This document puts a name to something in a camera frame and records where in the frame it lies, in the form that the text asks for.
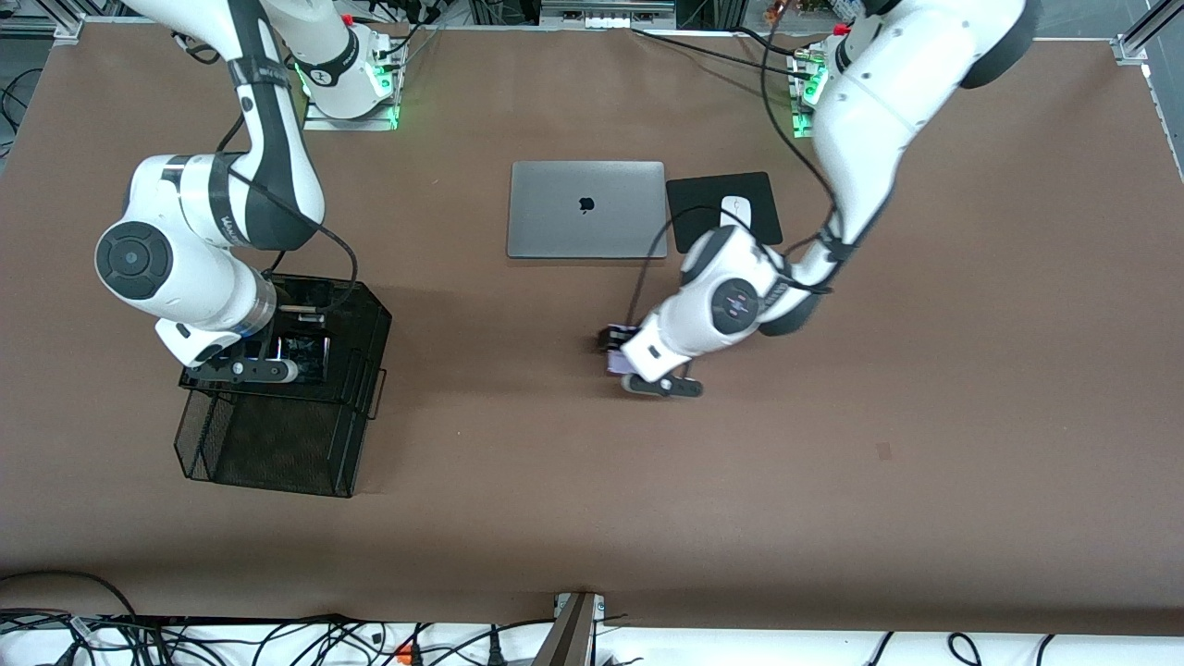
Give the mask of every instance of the silver laptop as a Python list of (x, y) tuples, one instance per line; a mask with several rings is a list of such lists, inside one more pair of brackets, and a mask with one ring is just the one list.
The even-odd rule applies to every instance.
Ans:
[(511, 258), (641, 258), (664, 224), (662, 162), (514, 162)]

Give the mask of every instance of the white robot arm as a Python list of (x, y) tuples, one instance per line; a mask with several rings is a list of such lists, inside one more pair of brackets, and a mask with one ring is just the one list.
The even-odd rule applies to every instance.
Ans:
[[(626, 389), (669, 395), (657, 383), (691, 358), (757, 331), (784, 335), (800, 328), (887, 205), (913, 137), (959, 85), (987, 83), (1019, 59), (1035, 32), (1038, 0), (864, 6), (867, 15), (850, 34), (822, 45), (831, 76), (813, 132), (835, 198), (830, 218), (792, 264), (742, 225), (725, 224), (699, 238), (683, 261), (680, 292), (622, 346), (639, 376), (626, 376)], [(734, 307), (740, 296), (758, 307)]]
[[(368, 51), (369, 36), (347, 27), (329, 0), (288, 9), (257, 0), (127, 5), (218, 51), (251, 137), (246, 153), (159, 155), (141, 162), (123, 217), (96, 249), (95, 267), (107, 288), (160, 318), (161, 340), (184, 365), (197, 367), (262, 329), (275, 313), (272, 286), (230, 248), (295, 250), (324, 214), (269, 11), (297, 62), (309, 72), (327, 72), (311, 75), (322, 84), (310, 89), (322, 109), (343, 116), (369, 110), (381, 98), (371, 71), (377, 55)], [(362, 47), (367, 51), (359, 52)]]

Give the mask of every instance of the brown table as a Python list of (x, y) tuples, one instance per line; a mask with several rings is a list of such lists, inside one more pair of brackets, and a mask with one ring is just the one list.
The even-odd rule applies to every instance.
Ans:
[[(395, 316), (334, 500), (182, 479), (179, 367), (91, 257), (136, 164), (236, 109), (162, 30), (89, 26), (0, 180), (0, 569), (102, 574), (146, 614), (509, 621), (593, 588), (638, 625), (1180, 632), (1184, 188), (1139, 71), (1043, 43), (958, 94), (805, 331), (703, 358), (702, 399), (624, 395), (590, 339), (637, 263), (508, 261), (510, 164), (767, 171), (799, 237), (824, 197), (757, 81), (623, 31), (449, 31), (397, 132), (309, 134)], [(317, 238), (284, 268), (347, 263)]]

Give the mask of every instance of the mesh basket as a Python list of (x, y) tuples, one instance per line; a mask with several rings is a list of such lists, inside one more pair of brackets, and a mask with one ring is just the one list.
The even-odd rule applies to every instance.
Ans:
[[(298, 293), (296, 281), (321, 281), (274, 280), (288, 293)], [(330, 313), (324, 322), (334, 356), (315, 382), (230, 384), (182, 374), (181, 386), (189, 390), (189, 399), (174, 444), (185, 476), (271, 491), (353, 495), (371, 403), (384, 374), (379, 364), (390, 326), (390, 313), (359, 283), (340, 312)]]

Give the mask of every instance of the mouse pad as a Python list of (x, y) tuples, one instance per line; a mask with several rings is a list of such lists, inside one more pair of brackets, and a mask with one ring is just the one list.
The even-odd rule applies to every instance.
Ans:
[[(752, 203), (752, 232), (766, 245), (777, 245), (781, 223), (777, 219), (777, 204), (768, 174), (733, 173), (706, 178), (684, 178), (667, 181), (670, 214), (694, 206), (719, 206), (723, 197), (744, 197)], [(712, 211), (691, 211), (674, 223), (674, 242), (680, 252), (687, 254), (700, 236), (720, 225), (720, 214)]]

